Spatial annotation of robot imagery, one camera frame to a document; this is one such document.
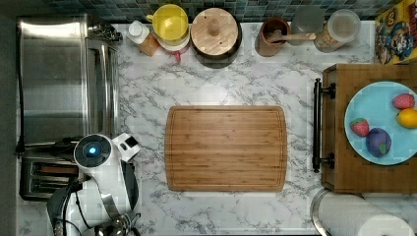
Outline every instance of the purple fruit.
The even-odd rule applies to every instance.
[[[375,157],[381,157],[389,152],[391,139],[387,131],[381,128],[372,129],[366,137],[366,148]]]

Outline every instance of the spoon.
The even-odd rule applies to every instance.
[[[296,33],[296,34],[289,34],[289,35],[282,35],[281,30],[277,29],[274,32],[269,32],[266,35],[266,39],[268,42],[277,42],[281,40],[314,40],[316,38],[316,34],[311,33]]]

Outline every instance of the blue plate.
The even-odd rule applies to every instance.
[[[379,165],[394,165],[409,159],[417,152],[417,129],[407,129],[398,124],[392,100],[405,92],[416,93],[410,88],[393,82],[378,82],[362,88],[353,96],[344,116],[344,130],[349,143],[365,159]],[[390,151],[374,157],[366,148],[366,138],[359,137],[350,129],[350,122],[365,118],[373,128],[382,128],[391,137]]]

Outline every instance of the marble countertop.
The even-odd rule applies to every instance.
[[[128,25],[115,25],[126,35]],[[319,234],[310,220],[310,205],[322,189],[321,174],[312,170],[313,88],[315,78],[335,63],[372,63],[373,22],[363,22],[359,36],[332,53],[313,42],[285,43],[269,58],[258,55],[255,37],[261,24],[242,24],[238,57],[223,69],[200,64],[190,48],[181,63],[159,48],[147,57],[129,39],[118,45],[120,122],[142,151],[135,157],[142,191],[136,227],[148,235]],[[167,186],[164,134],[173,105],[278,105],[285,113],[288,163],[285,185],[276,193],[174,192]],[[392,211],[404,216],[401,201]],[[45,204],[18,197],[19,235],[47,235]],[[417,228],[417,219],[410,216]]]

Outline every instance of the backsplash tile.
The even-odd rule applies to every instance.
[[[325,11],[328,19],[339,9],[349,9],[361,20],[373,20],[394,6],[398,0],[43,0],[63,14],[90,13],[110,23],[147,22],[146,15],[160,6],[173,3],[181,6],[191,22],[201,11],[217,7],[234,15],[237,21],[263,22],[269,17],[291,21],[302,5],[315,5]]]

